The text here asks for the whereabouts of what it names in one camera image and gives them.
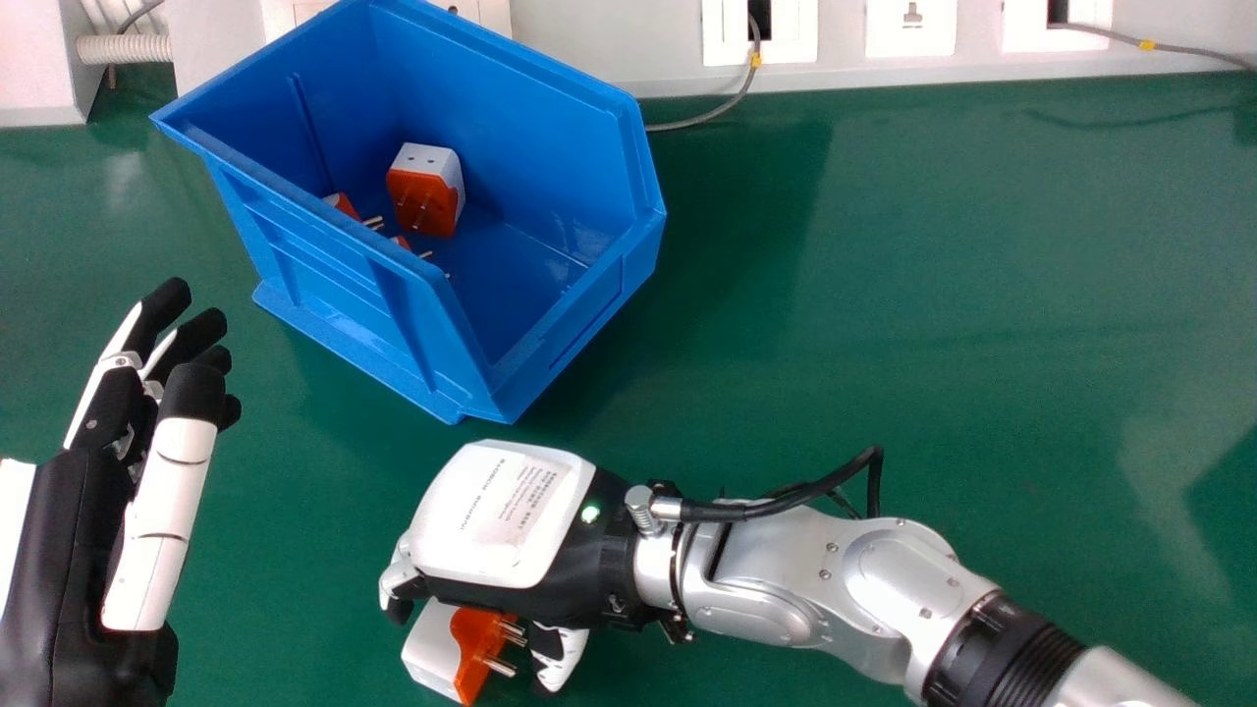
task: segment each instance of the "white wall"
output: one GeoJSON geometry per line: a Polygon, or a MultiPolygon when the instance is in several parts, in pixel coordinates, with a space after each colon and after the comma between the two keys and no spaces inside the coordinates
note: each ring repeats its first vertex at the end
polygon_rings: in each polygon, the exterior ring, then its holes
{"type": "MultiPolygon", "coordinates": [[[[1023,0],[1007,0],[1009,3],[1023,0]]],[[[1001,0],[960,0],[957,53],[865,59],[864,0],[821,0],[816,64],[766,65],[755,91],[1209,70],[1216,62],[1114,45],[999,52],[1001,0]]],[[[512,0],[515,39],[639,96],[735,88],[742,69],[703,67],[699,0],[512,0]]],[[[1114,29],[1163,43],[1257,52],[1257,0],[1115,0],[1114,29]]]]}

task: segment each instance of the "metal prong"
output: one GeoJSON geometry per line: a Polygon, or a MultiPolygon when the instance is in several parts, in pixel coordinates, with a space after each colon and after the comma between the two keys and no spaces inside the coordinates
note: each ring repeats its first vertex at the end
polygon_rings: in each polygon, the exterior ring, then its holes
{"type": "Polygon", "coordinates": [[[507,663],[505,660],[499,660],[497,658],[490,658],[485,655],[480,658],[480,662],[489,667],[490,671],[498,673],[499,676],[507,676],[508,678],[515,677],[518,672],[514,665],[507,663]]]}

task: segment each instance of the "silver robotic arm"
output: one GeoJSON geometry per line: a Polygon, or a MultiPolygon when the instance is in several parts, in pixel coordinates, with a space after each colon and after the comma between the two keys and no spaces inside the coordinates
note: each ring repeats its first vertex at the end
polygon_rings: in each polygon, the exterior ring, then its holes
{"type": "MultiPolygon", "coordinates": [[[[588,629],[659,621],[674,643],[693,640],[693,626],[822,650],[928,707],[1194,704],[1018,606],[933,530],[875,517],[880,473],[881,450],[870,448],[769,498],[698,503],[669,482],[630,487],[568,453],[469,444],[402,533],[381,576],[381,608],[398,618],[398,606],[431,598],[430,609],[530,619],[542,692],[563,686],[588,629]],[[807,506],[865,468],[867,520],[807,506]],[[537,481],[537,469],[549,481],[537,481]],[[547,632],[556,628],[579,640],[554,640],[547,632]]],[[[421,628],[434,625],[420,618],[403,660],[419,682],[449,693],[442,678],[416,669],[416,655],[431,655],[416,649],[421,628]]]]}

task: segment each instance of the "green tabletop surface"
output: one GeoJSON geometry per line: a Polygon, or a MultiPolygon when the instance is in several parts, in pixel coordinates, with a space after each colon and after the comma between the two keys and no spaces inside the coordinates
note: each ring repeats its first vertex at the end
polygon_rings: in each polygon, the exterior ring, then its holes
{"type": "MultiPolygon", "coordinates": [[[[882,444],[887,515],[1203,704],[1254,704],[1251,75],[753,96],[654,135],[657,269],[513,426],[446,426],[254,306],[205,170],[147,118],[168,70],[119,82],[85,127],[0,132],[0,453],[55,452],[166,277],[228,313],[244,419],[171,613],[171,704],[446,704],[407,677],[376,580],[442,462],[486,437],[701,498],[882,444]]],[[[481,694],[534,701],[525,676],[481,694]]],[[[825,654],[651,628],[595,634],[554,702],[605,703],[908,701],[825,654]]]]}

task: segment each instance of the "robotic arm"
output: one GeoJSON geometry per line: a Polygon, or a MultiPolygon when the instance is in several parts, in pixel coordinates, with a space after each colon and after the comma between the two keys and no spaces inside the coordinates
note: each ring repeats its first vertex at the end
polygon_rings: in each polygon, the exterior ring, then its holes
{"type": "Polygon", "coordinates": [[[563,686],[590,629],[659,621],[680,643],[693,625],[822,650],[928,707],[1194,704],[1017,605],[930,528],[876,517],[880,474],[881,449],[870,448],[766,499],[696,503],[669,482],[630,487],[564,452],[469,444],[398,541],[381,608],[403,621],[430,598],[402,657],[415,679],[464,704],[475,691],[458,684],[460,672],[500,660],[465,645],[432,650],[446,628],[425,620],[435,610],[530,619],[541,692],[563,686]],[[865,468],[867,520],[807,506],[865,468]]]}
{"type": "Polygon", "coordinates": [[[170,279],[106,345],[44,464],[0,462],[0,704],[158,707],[175,682],[166,613],[219,431],[240,416],[206,309],[170,279]]]}

